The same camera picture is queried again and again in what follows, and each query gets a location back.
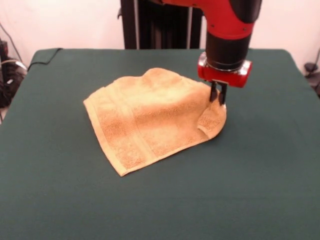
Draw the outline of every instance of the white wall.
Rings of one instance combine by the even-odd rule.
[[[28,65],[38,49],[123,49],[119,9],[120,0],[0,0],[0,22]]]
[[[262,1],[250,46],[286,49],[302,70],[320,47],[320,1]],[[0,21],[29,64],[38,49],[123,49],[119,8],[120,0],[0,0]],[[8,40],[1,30],[0,36]],[[201,47],[205,47],[205,37]]]

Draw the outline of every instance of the yellow towel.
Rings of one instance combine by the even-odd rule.
[[[209,96],[202,82],[152,68],[118,78],[83,103],[104,154],[124,176],[214,138],[227,110]]]

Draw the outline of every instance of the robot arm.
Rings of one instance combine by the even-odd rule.
[[[254,24],[262,0],[153,0],[162,4],[199,8],[207,20],[205,52],[198,62],[198,75],[212,82],[210,100],[222,86],[221,104],[227,85],[242,88],[252,63],[246,60]]]

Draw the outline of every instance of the green cloth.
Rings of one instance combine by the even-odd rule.
[[[120,177],[83,100],[201,50],[37,52],[0,126],[1,240],[319,240],[320,101],[284,50],[249,50],[217,138]]]

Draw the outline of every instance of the towel edge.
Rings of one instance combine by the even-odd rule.
[[[127,169],[125,169],[124,166],[121,165],[119,159],[114,155],[113,151],[111,150],[111,147],[109,146],[109,143],[106,139],[105,133],[102,130],[96,109],[92,104],[90,97],[85,99],[83,101],[83,104],[86,108],[87,114],[91,121],[91,126],[95,132],[96,138],[104,155],[107,157],[107,159],[109,160],[113,168],[116,170],[116,172],[121,177],[124,176],[125,174],[127,174]]]

